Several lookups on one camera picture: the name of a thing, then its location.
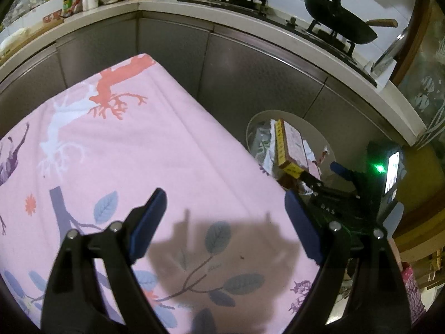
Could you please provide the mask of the clear plastic trash bin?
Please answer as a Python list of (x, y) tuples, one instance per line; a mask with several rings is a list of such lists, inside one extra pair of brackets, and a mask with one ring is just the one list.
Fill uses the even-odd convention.
[(300, 180), (306, 171), (328, 183), (330, 164), (336, 160), (324, 136), (310, 123), (292, 113), (266, 110), (253, 116), (246, 129), (248, 151), (263, 173), (284, 189), (295, 188), (301, 196), (313, 190)]

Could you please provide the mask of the grey kitchen cabinet counter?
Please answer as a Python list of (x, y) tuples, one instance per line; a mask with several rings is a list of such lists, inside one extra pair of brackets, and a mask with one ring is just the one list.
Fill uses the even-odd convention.
[(47, 98), (148, 53), (235, 136), (266, 109), (307, 119), (328, 141), (353, 130), (415, 145), (426, 126), (393, 84), (377, 87), (304, 38), (187, 2), (122, 2), (46, 25), (1, 65), (1, 130)]

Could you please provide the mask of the yellow snack wrapper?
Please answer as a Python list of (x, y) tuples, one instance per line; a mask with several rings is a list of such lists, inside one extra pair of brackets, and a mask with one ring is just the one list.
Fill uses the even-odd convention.
[(298, 179), (301, 173), (304, 171), (302, 167), (297, 165), (294, 161), (285, 161), (279, 164), (281, 170), (283, 170), (287, 175), (292, 176), (294, 179)]

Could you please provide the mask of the pink red-edged carton box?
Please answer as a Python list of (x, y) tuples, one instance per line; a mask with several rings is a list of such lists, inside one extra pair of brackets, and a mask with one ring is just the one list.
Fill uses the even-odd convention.
[(275, 123), (275, 134), (278, 166), (285, 161), (294, 161), (308, 171), (308, 159), (300, 132), (280, 118)]

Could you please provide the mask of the pink patterned tablecloth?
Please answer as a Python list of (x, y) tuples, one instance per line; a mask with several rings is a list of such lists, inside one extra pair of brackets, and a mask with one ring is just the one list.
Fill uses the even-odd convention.
[(1, 140), (1, 276), (41, 321), (66, 233), (167, 209), (133, 273), (171, 333), (283, 333), (318, 268), (285, 191), (146, 54), (42, 103)]

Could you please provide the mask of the gas stove top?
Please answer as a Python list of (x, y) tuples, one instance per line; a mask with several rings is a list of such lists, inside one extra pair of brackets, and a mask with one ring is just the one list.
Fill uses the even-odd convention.
[(289, 33), (299, 36), (310, 43), (317, 45), (322, 50), (341, 60), (348, 67), (351, 67), (359, 75), (365, 78), (374, 87), (377, 82), (370, 73), (352, 56), (355, 49), (353, 42), (343, 43), (334, 33), (327, 33), (317, 28), (318, 22), (313, 20), (308, 28), (296, 22), (295, 17), (284, 19), (276, 15), (266, 4), (266, 0), (177, 0), (177, 2), (187, 2), (200, 4), (212, 8), (220, 8), (231, 12), (256, 18), (262, 22), (269, 23)]

